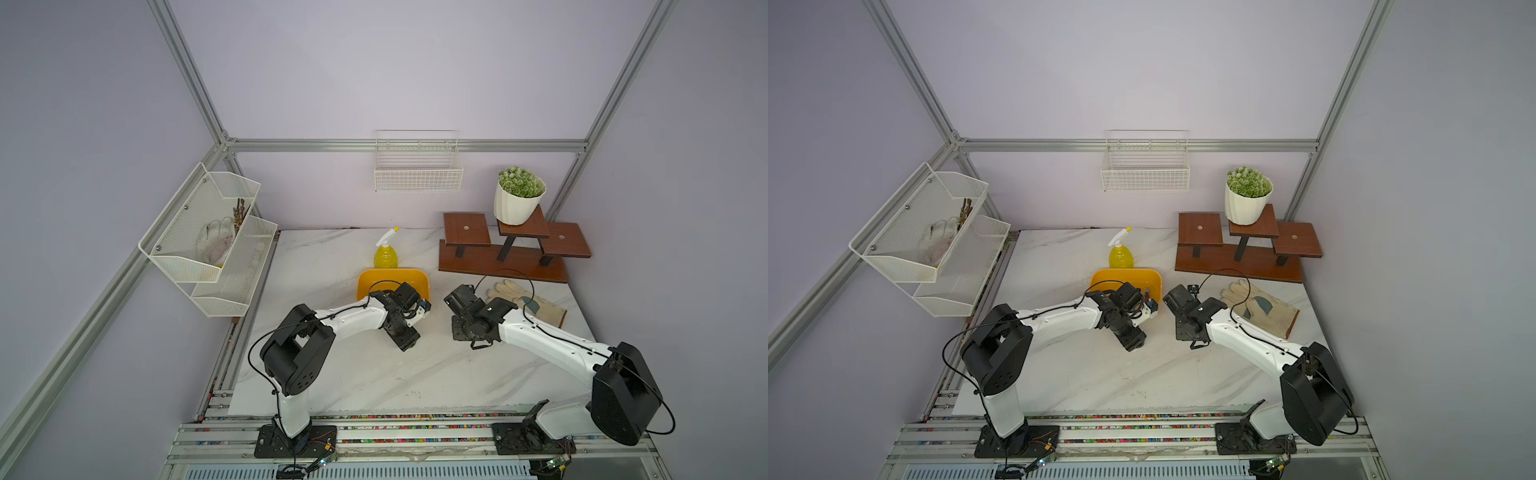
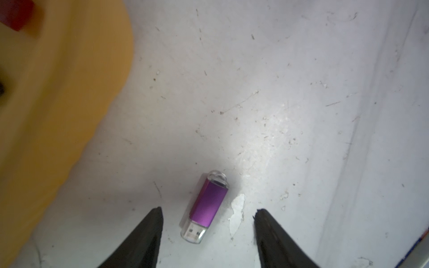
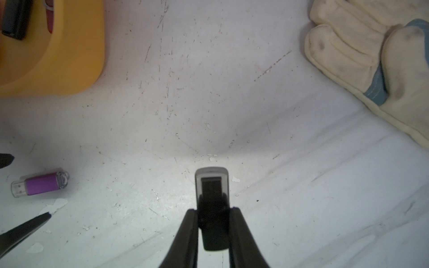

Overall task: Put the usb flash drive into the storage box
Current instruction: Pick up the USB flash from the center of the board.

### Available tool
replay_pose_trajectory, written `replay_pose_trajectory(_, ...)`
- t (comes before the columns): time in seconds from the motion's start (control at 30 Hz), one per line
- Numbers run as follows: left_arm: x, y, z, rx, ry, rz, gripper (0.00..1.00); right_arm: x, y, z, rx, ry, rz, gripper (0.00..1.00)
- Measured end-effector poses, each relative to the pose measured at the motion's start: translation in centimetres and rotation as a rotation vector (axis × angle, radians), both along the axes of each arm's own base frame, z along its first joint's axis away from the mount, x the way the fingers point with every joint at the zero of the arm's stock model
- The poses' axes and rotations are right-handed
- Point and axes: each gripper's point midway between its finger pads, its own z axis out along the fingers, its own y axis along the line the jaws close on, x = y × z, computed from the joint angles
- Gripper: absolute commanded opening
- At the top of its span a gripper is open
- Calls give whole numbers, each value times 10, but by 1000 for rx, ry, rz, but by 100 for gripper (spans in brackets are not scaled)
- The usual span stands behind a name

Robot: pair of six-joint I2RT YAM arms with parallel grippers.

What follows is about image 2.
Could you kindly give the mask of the purple usb flash drive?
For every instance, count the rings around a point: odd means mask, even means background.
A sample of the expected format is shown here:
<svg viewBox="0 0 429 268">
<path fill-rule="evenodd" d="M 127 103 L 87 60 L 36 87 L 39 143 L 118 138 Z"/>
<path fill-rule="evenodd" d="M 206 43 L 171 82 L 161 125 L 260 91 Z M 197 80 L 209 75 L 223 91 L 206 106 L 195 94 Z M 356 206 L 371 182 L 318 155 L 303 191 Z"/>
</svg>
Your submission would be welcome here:
<svg viewBox="0 0 429 268">
<path fill-rule="evenodd" d="M 184 240 L 194 244 L 202 242 L 228 191 L 229 184 L 224 173 L 213 170 L 207 174 L 182 227 L 181 237 Z"/>
</svg>

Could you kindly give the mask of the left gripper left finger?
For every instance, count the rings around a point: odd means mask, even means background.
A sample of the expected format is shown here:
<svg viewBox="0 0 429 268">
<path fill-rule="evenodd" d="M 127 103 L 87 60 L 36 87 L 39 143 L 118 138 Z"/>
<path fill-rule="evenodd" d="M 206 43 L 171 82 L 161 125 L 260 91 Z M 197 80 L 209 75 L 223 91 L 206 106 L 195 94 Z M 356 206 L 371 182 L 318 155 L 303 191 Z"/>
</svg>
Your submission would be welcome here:
<svg viewBox="0 0 429 268">
<path fill-rule="evenodd" d="M 154 268 L 158 263 L 163 230 L 161 207 L 152 209 L 101 268 Z"/>
</svg>

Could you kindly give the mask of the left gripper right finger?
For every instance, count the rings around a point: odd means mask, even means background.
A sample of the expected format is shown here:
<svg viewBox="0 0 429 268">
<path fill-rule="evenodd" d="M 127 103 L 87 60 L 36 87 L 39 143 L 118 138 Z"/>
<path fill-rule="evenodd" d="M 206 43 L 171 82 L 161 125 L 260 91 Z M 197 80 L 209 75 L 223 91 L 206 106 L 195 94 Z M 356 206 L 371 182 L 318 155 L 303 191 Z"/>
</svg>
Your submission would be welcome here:
<svg viewBox="0 0 429 268">
<path fill-rule="evenodd" d="M 254 227 L 262 268 L 318 268 L 267 210 L 257 210 Z"/>
</svg>

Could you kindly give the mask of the yellow plastic storage box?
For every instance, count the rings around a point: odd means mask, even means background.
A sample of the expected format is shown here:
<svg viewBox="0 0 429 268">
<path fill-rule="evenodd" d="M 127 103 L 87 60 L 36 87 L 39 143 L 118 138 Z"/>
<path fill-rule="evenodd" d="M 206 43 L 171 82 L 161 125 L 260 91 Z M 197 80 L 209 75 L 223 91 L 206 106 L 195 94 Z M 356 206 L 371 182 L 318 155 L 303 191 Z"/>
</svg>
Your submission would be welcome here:
<svg viewBox="0 0 429 268">
<path fill-rule="evenodd" d="M 124 87 L 133 34 L 123 1 L 33 1 L 1 23 L 1 266 L 27 243 Z"/>
</svg>

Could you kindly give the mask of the red usb flash drive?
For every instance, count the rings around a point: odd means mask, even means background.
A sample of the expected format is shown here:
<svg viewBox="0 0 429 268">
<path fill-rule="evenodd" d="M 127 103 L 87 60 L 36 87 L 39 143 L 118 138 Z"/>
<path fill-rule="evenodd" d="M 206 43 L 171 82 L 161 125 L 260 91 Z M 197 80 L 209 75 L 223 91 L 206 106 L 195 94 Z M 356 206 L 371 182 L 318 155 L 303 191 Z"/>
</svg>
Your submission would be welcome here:
<svg viewBox="0 0 429 268">
<path fill-rule="evenodd" d="M 32 0 L 1 0 L 1 23 L 14 31 L 20 31 L 30 21 L 34 6 Z"/>
</svg>

